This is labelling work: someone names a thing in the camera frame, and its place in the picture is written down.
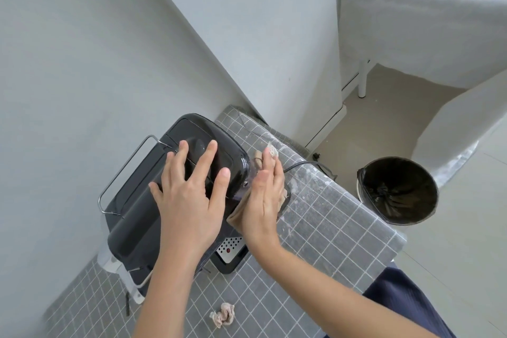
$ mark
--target trash can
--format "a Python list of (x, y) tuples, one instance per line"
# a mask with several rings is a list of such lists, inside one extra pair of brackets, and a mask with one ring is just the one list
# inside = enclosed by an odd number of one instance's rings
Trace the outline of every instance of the trash can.
[(370, 162), (358, 170), (358, 197), (387, 223), (408, 226), (435, 213), (439, 190), (421, 165), (397, 156)]

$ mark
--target white tablecloth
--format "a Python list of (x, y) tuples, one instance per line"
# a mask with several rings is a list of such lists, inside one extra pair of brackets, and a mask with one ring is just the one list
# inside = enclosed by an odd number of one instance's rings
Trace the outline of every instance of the white tablecloth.
[(339, 35), (357, 59), (471, 88), (507, 69), (507, 0), (341, 0)]

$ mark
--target navy blue pants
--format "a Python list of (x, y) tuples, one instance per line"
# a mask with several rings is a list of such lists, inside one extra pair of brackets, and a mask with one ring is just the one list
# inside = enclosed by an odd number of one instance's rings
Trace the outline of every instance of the navy blue pants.
[(387, 267), (363, 296), (403, 315), (440, 338), (456, 338), (424, 293), (400, 269)]

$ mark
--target beige cloth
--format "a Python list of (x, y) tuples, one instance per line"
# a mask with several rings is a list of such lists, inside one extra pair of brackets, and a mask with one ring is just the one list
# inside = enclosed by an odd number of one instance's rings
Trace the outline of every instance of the beige cloth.
[(222, 325), (229, 326), (234, 321), (234, 305), (224, 302), (220, 311), (218, 313), (213, 311), (209, 317), (218, 328), (221, 328)]
[[(254, 157), (253, 161), (255, 162), (256, 169), (262, 170), (262, 152), (256, 151), (253, 157)], [(250, 198), (250, 193), (251, 193), (251, 188), (248, 189), (248, 191), (246, 192), (244, 197), (241, 198), (241, 201), (239, 201), (239, 204), (236, 206), (236, 208), (234, 209), (232, 214), (229, 215), (226, 219), (227, 223), (230, 224), (231, 226), (233, 226), (236, 229), (236, 231), (242, 235), (243, 235), (243, 230), (242, 230), (242, 226), (241, 226), (241, 220), (243, 219), (243, 212), (244, 212), (246, 204), (248, 203), (248, 200)], [(278, 201), (278, 211), (280, 211), (280, 209), (283, 205), (283, 202), (286, 200), (286, 198), (287, 198), (287, 190), (283, 189), (282, 194), (280, 196), (280, 200)]]

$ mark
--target floor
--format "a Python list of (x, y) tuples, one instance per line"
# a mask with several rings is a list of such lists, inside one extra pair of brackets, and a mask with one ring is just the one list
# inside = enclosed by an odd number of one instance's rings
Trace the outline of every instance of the floor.
[[(355, 192), (359, 168), (410, 157), (440, 107), (463, 90), (376, 66), (367, 96), (345, 100), (346, 117), (319, 146), (320, 161)], [(403, 230), (397, 265), (425, 292), (458, 337), (507, 335), (507, 120), (442, 188), (436, 214)]]

